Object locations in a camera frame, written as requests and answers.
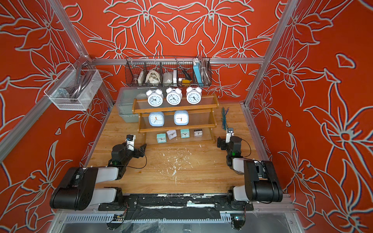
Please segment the teal square alarm clock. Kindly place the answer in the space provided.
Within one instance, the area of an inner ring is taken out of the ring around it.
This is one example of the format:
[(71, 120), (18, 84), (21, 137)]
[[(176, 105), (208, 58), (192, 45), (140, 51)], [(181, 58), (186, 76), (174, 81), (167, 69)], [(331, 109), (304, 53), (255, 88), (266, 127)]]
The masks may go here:
[(181, 138), (190, 138), (189, 129), (181, 129), (180, 134), (181, 134)]
[(166, 143), (167, 142), (167, 136), (165, 133), (157, 134), (156, 135), (157, 143)]

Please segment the blue rounded alarm clock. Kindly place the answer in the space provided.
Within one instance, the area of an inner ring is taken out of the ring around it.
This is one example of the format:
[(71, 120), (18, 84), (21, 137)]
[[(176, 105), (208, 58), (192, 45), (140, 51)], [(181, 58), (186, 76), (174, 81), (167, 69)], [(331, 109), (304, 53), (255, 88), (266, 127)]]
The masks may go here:
[(189, 123), (189, 113), (186, 110), (177, 110), (174, 113), (174, 123), (177, 126), (185, 126)]
[(165, 116), (163, 112), (152, 112), (148, 116), (148, 120), (153, 127), (163, 127), (165, 123)]

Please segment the lilac square alarm clock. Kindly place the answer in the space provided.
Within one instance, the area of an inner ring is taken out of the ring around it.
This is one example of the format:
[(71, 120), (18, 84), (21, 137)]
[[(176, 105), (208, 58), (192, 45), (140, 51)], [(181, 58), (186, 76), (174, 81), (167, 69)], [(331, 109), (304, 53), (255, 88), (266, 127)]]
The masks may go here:
[(166, 131), (167, 137), (169, 140), (177, 138), (177, 131), (176, 130), (168, 130)]

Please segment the white twin-bell clock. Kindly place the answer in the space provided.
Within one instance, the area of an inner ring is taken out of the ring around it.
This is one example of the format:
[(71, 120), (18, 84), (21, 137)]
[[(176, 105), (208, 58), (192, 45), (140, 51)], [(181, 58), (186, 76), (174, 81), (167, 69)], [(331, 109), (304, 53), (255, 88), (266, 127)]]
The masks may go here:
[(163, 104), (164, 97), (161, 89), (149, 89), (146, 95), (150, 106), (159, 107)]
[(198, 104), (202, 99), (202, 89), (198, 84), (192, 84), (186, 89), (186, 99), (190, 104)]
[(182, 90), (178, 87), (169, 87), (166, 89), (166, 101), (170, 105), (179, 105), (182, 100)]

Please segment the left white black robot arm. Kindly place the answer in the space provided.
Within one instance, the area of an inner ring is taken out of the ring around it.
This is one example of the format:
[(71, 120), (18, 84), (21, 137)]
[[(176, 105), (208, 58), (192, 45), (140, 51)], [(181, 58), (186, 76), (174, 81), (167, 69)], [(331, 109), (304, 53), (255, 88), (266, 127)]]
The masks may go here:
[(112, 148), (112, 158), (106, 167), (71, 167), (50, 199), (52, 209), (83, 211), (89, 206), (108, 205), (113, 210), (124, 207), (119, 187), (97, 188), (103, 182), (120, 180), (133, 158), (145, 157), (147, 145), (135, 148), (129, 141)]

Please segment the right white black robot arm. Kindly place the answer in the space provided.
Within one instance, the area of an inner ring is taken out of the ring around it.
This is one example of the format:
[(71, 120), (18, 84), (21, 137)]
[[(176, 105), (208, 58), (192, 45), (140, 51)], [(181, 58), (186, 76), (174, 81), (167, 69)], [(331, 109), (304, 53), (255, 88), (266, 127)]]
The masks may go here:
[(236, 202), (257, 201), (260, 203), (279, 203), (283, 200), (273, 163), (269, 160), (258, 161), (242, 156), (241, 143), (237, 136), (217, 139), (217, 147), (227, 152), (226, 163), (235, 173), (244, 176), (244, 185), (233, 186), (228, 190), (228, 199)]

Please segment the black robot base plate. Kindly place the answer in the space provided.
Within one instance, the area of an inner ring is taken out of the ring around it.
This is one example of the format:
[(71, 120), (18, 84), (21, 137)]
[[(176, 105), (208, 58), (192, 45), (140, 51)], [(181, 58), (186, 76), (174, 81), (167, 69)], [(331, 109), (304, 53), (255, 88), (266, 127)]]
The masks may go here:
[(249, 201), (226, 194), (130, 194), (122, 201), (100, 204), (100, 212), (118, 212), (125, 220), (231, 220), (252, 211)]

